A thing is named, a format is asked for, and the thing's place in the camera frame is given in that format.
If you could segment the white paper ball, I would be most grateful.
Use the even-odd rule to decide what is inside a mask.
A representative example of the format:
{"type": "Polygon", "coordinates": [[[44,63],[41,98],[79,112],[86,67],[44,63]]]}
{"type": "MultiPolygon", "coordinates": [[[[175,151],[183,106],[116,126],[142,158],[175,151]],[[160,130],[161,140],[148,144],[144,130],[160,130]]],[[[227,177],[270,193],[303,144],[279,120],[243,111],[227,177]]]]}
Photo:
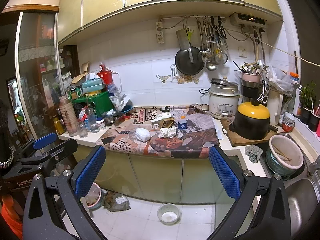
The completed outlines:
{"type": "Polygon", "coordinates": [[[151,138],[150,132],[145,128],[136,128],[135,134],[137,139],[142,142],[147,142],[151,138]]]}

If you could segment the blue small box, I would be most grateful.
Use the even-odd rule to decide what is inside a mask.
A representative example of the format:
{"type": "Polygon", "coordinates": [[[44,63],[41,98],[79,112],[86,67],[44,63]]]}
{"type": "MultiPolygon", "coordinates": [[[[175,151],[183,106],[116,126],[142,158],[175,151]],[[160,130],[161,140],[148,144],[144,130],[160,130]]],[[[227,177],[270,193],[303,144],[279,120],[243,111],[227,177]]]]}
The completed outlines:
{"type": "Polygon", "coordinates": [[[185,120],[185,119],[178,120],[178,129],[179,130],[184,130],[187,128],[188,128],[187,120],[185,120]]]}

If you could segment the silver foil wrapper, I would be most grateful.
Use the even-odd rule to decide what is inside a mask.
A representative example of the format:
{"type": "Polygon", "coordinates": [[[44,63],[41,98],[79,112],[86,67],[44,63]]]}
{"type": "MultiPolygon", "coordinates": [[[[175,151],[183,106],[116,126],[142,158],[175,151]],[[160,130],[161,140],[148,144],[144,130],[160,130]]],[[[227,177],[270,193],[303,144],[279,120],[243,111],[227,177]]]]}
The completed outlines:
{"type": "Polygon", "coordinates": [[[158,138],[173,138],[176,135],[176,132],[176,126],[171,126],[170,128],[161,128],[158,138]]]}

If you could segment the brown cardboard box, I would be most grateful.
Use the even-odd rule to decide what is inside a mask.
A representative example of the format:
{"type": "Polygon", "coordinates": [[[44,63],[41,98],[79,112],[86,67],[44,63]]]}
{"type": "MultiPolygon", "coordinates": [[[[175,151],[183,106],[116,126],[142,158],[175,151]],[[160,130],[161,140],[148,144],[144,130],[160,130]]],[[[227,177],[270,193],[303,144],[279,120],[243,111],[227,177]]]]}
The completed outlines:
{"type": "Polygon", "coordinates": [[[170,128],[171,126],[174,125],[174,118],[169,117],[169,118],[164,118],[160,121],[159,127],[160,128],[170,128]]]}

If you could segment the grey dish cloth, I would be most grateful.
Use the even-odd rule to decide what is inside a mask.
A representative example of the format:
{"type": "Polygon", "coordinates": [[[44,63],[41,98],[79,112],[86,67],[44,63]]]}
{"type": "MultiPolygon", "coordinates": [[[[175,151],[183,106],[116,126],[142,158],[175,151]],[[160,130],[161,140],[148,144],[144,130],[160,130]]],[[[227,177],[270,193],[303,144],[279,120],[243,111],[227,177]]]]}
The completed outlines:
{"type": "Polygon", "coordinates": [[[255,145],[248,145],[245,147],[245,155],[249,157],[249,160],[256,164],[263,153],[263,150],[255,145]]]}

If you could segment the brown plastic bottle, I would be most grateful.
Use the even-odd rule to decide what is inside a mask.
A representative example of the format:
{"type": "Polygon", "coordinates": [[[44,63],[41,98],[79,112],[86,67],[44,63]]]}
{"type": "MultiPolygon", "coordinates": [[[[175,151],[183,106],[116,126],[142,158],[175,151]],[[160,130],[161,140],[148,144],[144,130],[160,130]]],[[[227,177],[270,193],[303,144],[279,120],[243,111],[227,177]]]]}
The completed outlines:
{"type": "Polygon", "coordinates": [[[60,104],[59,109],[63,117],[63,121],[67,128],[69,136],[73,137],[78,134],[77,125],[78,121],[74,112],[72,102],[67,98],[66,95],[59,97],[60,104]]]}

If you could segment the clear water bottle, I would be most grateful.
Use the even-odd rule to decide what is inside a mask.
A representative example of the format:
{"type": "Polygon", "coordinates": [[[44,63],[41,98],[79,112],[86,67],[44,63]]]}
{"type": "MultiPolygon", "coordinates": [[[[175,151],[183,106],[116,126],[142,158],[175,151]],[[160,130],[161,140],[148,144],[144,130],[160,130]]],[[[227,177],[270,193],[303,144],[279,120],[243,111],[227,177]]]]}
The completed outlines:
{"type": "Polygon", "coordinates": [[[88,124],[92,133],[98,133],[100,131],[97,119],[95,117],[94,111],[91,107],[86,109],[88,124]]]}

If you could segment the printed newspaper table cloth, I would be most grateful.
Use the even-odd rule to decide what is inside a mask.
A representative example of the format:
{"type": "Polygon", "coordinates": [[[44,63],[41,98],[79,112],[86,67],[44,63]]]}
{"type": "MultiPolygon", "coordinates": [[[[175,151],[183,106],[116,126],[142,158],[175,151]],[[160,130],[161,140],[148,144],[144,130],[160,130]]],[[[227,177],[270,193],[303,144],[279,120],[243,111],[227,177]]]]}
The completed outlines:
{"type": "Polygon", "coordinates": [[[97,141],[106,150],[164,158],[208,158],[219,144],[214,119],[199,105],[140,107],[131,119],[117,121],[97,141]]]}

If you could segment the white rice cooker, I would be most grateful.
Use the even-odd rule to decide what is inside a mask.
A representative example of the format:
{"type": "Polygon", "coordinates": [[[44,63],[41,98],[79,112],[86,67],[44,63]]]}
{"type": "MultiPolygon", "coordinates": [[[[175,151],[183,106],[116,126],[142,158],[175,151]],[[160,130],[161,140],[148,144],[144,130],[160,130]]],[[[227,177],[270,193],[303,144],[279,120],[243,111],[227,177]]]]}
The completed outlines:
{"type": "Polygon", "coordinates": [[[209,111],[216,119],[235,116],[240,91],[238,84],[224,79],[212,79],[209,89],[209,111]]]}

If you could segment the red kettle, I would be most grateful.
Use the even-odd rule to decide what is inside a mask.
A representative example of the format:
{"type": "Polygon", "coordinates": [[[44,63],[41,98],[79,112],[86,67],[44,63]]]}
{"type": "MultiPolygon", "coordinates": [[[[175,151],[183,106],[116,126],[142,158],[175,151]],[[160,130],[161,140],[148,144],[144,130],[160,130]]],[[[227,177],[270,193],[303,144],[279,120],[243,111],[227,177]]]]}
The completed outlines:
{"type": "Polygon", "coordinates": [[[103,63],[99,64],[99,72],[97,75],[103,80],[106,85],[113,83],[112,72],[105,67],[103,63]]]}

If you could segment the pink utensil holder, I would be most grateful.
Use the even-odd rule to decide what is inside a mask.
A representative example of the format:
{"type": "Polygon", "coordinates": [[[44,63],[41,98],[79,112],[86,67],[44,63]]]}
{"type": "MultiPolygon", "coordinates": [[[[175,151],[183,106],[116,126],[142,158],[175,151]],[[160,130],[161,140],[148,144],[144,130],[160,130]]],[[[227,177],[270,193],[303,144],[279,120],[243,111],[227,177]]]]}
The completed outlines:
{"type": "Polygon", "coordinates": [[[251,74],[251,73],[243,73],[241,79],[248,82],[259,83],[261,76],[257,74],[251,74]]]}

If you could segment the small potted plant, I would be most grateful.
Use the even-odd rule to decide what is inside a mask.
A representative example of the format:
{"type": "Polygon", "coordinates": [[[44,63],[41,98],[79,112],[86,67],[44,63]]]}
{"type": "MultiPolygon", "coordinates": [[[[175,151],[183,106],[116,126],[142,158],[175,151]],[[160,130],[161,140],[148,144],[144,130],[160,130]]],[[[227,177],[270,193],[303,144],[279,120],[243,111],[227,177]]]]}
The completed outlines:
{"type": "Polygon", "coordinates": [[[301,104],[301,115],[300,120],[304,124],[308,124],[311,113],[313,112],[313,105],[316,102],[315,83],[311,81],[306,86],[301,88],[300,93],[300,104],[301,104]]]}

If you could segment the hanging strainer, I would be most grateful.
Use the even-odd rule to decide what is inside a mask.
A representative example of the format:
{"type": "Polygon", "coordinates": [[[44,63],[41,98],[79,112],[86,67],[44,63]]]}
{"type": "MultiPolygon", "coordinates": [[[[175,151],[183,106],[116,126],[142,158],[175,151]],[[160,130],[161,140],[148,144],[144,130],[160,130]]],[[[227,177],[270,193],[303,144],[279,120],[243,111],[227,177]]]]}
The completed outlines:
{"type": "Polygon", "coordinates": [[[221,17],[217,17],[218,25],[215,28],[215,32],[217,35],[217,54],[216,54],[216,62],[217,64],[225,64],[228,60],[228,55],[222,51],[222,46],[226,44],[226,33],[222,26],[221,17]]]}

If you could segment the black hanging wok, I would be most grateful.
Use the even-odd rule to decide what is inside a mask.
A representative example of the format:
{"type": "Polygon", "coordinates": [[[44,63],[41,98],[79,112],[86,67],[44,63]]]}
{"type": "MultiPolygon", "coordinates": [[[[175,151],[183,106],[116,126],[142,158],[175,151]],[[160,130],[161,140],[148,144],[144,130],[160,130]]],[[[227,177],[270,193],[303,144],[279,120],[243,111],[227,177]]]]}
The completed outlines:
{"type": "Polygon", "coordinates": [[[191,47],[193,62],[191,62],[188,50],[179,50],[175,55],[175,65],[179,72],[184,75],[196,75],[204,67],[204,62],[201,59],[201,53],[198,48],[191,47]]]}

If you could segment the upper yellow cabinets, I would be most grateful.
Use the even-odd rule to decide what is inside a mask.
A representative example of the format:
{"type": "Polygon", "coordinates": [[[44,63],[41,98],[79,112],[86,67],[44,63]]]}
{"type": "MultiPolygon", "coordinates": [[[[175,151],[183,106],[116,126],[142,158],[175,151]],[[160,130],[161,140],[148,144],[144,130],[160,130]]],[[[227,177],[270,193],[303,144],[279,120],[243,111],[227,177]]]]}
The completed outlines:
{"type": "Polygon", "coordinates": [[[283,18],[277,0],[60,0],[59,44],[77,44],[121,26],[162,16],[246,14],[268,23],[283,18]]]}

